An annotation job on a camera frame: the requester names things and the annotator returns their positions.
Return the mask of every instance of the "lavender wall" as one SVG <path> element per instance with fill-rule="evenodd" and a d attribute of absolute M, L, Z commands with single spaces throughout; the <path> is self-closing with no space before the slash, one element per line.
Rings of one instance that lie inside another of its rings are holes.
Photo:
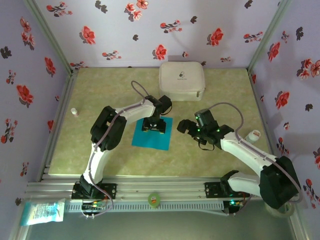
<path fill-rule="evenodd" d="M 279 0 L 36 0 L 74 68 L 247 67 Z"/>
<path fill-rule="evenodd" d="M 303 187 L 303 215 L 320 229 L 320 2 L 295 0 L 253 69 L 254 89 L 274 140 L 288 156 Z"/>
<path fill-rule="evenodd" d="M 0 8 L 0 239 L 40 169 L 67 72 L 21 0 Z"/>

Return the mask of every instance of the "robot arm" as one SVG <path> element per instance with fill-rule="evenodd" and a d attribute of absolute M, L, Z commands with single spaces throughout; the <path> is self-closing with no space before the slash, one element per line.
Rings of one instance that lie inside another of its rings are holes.
<path fill-rule="evenodd" d="M 85 195 L 89 195 L 92 198 L 98 196 L 99 191 L 93 186 L 92 180 L 97 185 L 102 182 L 103 170 L 108 162 L 110 153 L 120 143 L 125 127 L 139 119 L 143 119 L 142 131 L 151 130 L 164 133 L 166 131 L 166 123 L 160 118 L 160 114 L 163 114 L 171 106 L 171 100 L 167 96 L 164 95 L 160 99 L 156 99 L 149 95 L 145 97 L 144 103 L 138 102 L 130 106 L 115 109 L 106 106 L 102 110 L 90 130 L 92 141 L 90 154 L 91 162 L 88 162 L 79 181 Z M 113 118 L 123 110 L 124 112 L 116 118 L 108 135 L 99 144 L 96 151 L 96 144 L 107 131 L 109 127 L 108 123 L 111 123 Z"/>
<path fill-rule="evenodd" d="M 209 109 L 196 112 L 196 122 L 182 120 L 177 130 L 193 137 L 198 144 L 207 143 L 224 150 L 248 165 L 256 175 L 246 175 L 237 170 L 228 172 L 220 179 L 220 187 L 226 194 L 245 192 L 261 197 L 265 203 L 274 209 L 280 208 L 298 193 L 292 181 L 275 166 L 279 165 L 299 185 L 299 181 L 289 158 L 277 158 L 267 154 L 241 137 L 227 126 L 219 126 Z"/>

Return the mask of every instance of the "blue square mat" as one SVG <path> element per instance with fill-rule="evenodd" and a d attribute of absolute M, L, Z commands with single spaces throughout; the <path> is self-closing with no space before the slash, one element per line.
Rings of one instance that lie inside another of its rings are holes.
<path fill-rule="evenodd" d="M 158 131 L 141 131 L 142 123 L 144 119 L 140 119 L 136 122 L 132 146 L 143 147 L 143 148 L 152 148 L 160 150 L 169 150 L 171 131 L 173 118 L 172 117 L 161 117 L 166 123 L 165 134 Z"/>

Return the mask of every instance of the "green tape roll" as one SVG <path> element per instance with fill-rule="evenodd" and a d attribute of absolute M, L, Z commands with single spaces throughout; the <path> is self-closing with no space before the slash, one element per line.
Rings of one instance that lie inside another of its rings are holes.
<path fill-rule="evenodd" d="M 160 198 L 159 194 L 155 193 L 155 192 L 151 193 L 148 197 L 148 203 L 149 203 L 150 207 L 152 207 L 154 209 L 156 209 L 159 206 L 160 200 L 161 200 L 161 198 Z"/>

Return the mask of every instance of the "white bottle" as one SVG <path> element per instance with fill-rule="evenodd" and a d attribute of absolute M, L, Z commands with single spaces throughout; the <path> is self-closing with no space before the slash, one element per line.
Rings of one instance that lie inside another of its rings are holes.
<path fill-rule="evenodd" d="M 77 111 L 77 109 L 75 109 L 74 107 L 71 108 L 71 113 L 73 114 L 73 116 L 78 117 L 79 113 Z"/>
<path fill-rule="evenodd" d="M 253 130 L 245 137 L 245 140 L 250 144 L 254 144 L 256 141 L 258 141 L 260 136 L 261 133 L 258 130 Z"/>

